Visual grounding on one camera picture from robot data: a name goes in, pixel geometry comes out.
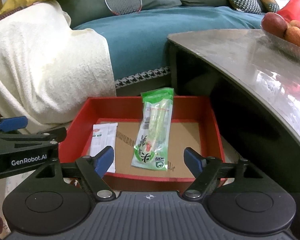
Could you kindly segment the white snack sachet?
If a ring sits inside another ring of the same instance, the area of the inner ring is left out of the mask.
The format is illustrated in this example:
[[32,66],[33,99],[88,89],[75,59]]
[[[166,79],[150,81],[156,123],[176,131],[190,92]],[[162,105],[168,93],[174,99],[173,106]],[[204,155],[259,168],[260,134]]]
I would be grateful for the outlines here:
[[106,146],[111,146],[115,149],[117,126],[117,122],[93,125],[93,136],[89,151],[90,156],[94,157]]

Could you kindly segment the red storage box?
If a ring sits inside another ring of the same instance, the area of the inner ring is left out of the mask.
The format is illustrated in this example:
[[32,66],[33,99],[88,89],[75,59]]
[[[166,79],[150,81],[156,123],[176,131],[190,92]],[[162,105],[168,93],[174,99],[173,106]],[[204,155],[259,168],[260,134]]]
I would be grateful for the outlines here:
[[168,154],[157,158],[158,140],[138,135],[143,125],[143,102],[139,96],[89,98],[67,130],[59,145],[59,158],[70,163],[89,155],[91,141],[98,134],[96,124],[116,123],[114,143],[115,172],[104,176],[106,183],[118,191],[183,192],[194,180],[184,164],[184,150],[193,148],[204,157],[224,160],[221,136],[205,96],[176,96],[168,139]]

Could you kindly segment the green rice cracker packet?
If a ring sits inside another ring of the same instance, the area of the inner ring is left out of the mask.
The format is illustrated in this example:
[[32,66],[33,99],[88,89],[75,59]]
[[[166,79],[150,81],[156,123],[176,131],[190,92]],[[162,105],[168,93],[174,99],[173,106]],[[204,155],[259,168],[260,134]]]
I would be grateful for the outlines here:
[[131,165],[154,171],[167,171],[168,141],[173,112],[173,88],[141,94],[143,117],[134,144]]

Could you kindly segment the cream white blanket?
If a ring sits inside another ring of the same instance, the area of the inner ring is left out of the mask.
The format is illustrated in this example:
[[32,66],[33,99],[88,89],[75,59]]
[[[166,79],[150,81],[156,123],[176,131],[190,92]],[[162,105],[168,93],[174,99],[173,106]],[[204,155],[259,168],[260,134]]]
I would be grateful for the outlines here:
[[57,1],[0,20],[0,114],[25,116],[23,133],[67,124],[87,98],[115,94],[106,38],[72,30]]

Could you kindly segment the grey coffee table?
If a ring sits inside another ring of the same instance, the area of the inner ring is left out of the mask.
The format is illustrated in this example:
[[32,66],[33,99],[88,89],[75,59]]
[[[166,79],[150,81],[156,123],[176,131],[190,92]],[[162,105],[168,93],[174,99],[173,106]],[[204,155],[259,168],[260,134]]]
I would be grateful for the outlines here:
[[277,50],[261,29],[189,31],[168,40],[243,88],[300,144],[300,60]]

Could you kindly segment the teal sofa cover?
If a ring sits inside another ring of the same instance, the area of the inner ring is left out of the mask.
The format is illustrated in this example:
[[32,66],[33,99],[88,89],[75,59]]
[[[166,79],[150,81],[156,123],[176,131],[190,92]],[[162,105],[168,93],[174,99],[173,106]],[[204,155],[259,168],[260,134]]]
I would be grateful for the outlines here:
[[263,14],[230,7],[173,7],[144,10],[82,23],[108,42],[117,89],[170,74],[166,61],[167,37],[173,33],[211,29],[258,29]]

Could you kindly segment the glass fruit bowl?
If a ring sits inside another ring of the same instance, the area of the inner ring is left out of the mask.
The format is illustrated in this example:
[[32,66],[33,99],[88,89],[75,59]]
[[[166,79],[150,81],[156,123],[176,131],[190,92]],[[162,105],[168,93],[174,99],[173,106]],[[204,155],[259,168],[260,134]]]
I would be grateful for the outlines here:
[[290,43],[284,39],[281,39],[273,34],[268,33],[263,28],[261,28],[266,38],[269,42],[276,47],[277,49],[281,50],[282,52],[300,60],[300,47],[297,45]]

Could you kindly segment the red apple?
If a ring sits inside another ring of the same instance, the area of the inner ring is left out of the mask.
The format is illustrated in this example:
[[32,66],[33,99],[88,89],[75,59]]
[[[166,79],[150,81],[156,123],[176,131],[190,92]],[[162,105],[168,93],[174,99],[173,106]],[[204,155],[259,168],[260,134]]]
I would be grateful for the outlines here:
[[268,12],[264,15],[261,21],[261,27],[266,32],[275,35],[279,38],[284,38],[288,23],[277,13]]

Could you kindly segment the orange fruit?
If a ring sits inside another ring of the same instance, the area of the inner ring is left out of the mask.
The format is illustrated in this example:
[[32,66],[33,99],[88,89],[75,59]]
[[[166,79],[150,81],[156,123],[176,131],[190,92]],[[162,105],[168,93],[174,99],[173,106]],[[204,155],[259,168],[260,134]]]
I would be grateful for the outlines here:
[[285,40],[300,47],[300,28],[288,27],[285,34]]

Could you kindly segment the badminton racket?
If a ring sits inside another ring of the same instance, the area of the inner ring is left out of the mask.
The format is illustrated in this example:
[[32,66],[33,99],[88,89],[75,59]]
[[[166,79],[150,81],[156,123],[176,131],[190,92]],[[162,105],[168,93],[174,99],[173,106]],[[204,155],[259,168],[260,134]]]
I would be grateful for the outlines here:
[[117,16],[139,13],[142,0],[104,0],[107,8]]

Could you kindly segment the small mustard cushion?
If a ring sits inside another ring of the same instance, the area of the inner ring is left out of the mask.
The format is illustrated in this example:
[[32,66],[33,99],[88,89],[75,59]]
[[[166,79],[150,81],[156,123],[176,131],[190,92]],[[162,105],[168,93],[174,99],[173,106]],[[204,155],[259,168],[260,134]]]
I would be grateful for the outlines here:
[[260,0],[267,12],[278,12],[280,7],[275,0]]

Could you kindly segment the red plastic bag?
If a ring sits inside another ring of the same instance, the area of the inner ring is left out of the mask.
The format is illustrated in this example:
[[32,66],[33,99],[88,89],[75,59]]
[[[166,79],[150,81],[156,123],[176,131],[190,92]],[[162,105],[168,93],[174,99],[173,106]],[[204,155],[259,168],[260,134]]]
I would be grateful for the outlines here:
[[287,22],[292,20],[300,21],[300,0],[290,0],[277,13],[281,15]]

